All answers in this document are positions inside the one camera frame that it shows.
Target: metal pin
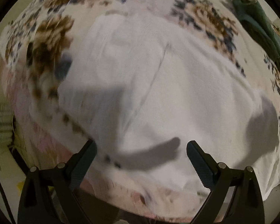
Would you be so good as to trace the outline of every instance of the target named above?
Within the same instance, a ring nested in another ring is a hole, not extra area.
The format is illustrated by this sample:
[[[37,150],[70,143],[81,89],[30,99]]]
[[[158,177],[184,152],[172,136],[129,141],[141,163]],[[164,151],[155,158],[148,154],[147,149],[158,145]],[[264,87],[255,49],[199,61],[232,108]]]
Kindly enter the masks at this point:
[[[65,167],[65,163],[64,162],[60,162],[57,164],[57,168],[64,168]]]
[[[250,167],[250,166],[247,167],[247,170],[248,170],[249,172],[251,172],[251,173],[253,172],[253,168]]]
[[[218,166],[219,166],[219,168],[222,168],[222,169],[226,168],[226,164],[223,162],[219,162]]]
[[[30,172],[35,172],[37,170],[37,167],[36,166],[33,166],[30,168]]]

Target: black cable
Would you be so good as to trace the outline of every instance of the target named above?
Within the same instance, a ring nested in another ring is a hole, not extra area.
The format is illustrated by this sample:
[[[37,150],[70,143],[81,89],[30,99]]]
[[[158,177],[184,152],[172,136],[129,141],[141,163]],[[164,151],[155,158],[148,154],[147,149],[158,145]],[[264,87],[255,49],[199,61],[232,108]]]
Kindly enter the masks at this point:
[[[8,212],[8,215],[10,217],[11,223],[12,224],[16,224],[15,219],[14,219],[13,214],[11,212],[10,206],[8,204],[8,200],[6,198],[6,195],[4,193],[4,189],[3,189],[2,185],[1,185],[1,183],[0,183],[0,193],[1,193],[2,199],[4,201],[4,204],[5,204],[6,210]]]

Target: floral bedspread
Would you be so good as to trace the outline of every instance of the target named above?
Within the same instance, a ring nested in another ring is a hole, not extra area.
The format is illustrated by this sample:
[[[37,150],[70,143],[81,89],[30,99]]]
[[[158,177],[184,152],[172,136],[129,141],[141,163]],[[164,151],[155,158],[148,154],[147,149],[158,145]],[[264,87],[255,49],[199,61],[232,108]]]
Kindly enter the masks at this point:
[[[96,17],[135,13],[165,18],[228,58],[252,87],[263,89],[271,99],[280,128],[280,71],[236,20],[230,0],[33,0],[5,28],[0,40],[2,86],[23,129],[25,143],[31,146],[33,164],[53,167],[73,153],[44,131],[31,111],[40,112],[46,120],[52,114],[61,114],[58,124],[68,127],[74,140],[91,137],[58,107],[58,86]],[[106,179],[92,167],[89,176],[95,181],[84,180],[82,188],[123,210],[169,222],[189,222],[193,218],[158,217],[140,193]],[[160,195],[174,194],[165,188],[159,191]]]

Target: wall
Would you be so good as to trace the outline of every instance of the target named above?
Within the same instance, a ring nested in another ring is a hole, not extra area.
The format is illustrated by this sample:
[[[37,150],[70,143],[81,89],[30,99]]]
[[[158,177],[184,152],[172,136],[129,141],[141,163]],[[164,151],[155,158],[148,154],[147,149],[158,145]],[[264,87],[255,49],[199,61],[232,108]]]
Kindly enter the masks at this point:
[[[15,20],[17,16],[28,6],[32,0],[18,0],[14,6],[9,10],[6,16],[0,23],[0,35],[3,28],[11,20]],[[0,82],[0,103],[6,102],[3,95],[1,82]],[[0,182],[3,186],[7,196],[9,205],[11,207],[13,216],[17,221],[18,205],[20,201],[20,193],[17,189],[17,184],[25,180],[25,175],[13,159],[11,153],[7,148],[0,149]],[[7,210],[0,194],[0,208],[6,217],[9,219]]]
[[[280,212],[280,184],[272,189],[263,205],[265,209],[265,224],[270,224]]]

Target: clamp jaw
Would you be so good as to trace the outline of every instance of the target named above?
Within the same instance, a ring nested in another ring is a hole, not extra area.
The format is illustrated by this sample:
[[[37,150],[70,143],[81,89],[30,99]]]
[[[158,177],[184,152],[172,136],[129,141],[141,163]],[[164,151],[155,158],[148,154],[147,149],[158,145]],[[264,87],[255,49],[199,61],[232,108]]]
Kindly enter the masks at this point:
[[[91,224],[72,191],[78,188],[96,156],[96,144],[88,140],[67,163],[53,169],[30,168],[22,190],[18,224],[62,224],[53,206],[48,187],[54,186],[62,209],[71,224]]]
[[[187,156],[204,187],[211,190],[191,224],[213,224],[231,186],[235,186],[234,193],[220,223],[265,223],[260,188],[252,167],[237,170],[229,168],[225,163],[217,163],[195,141],[187,144]]]

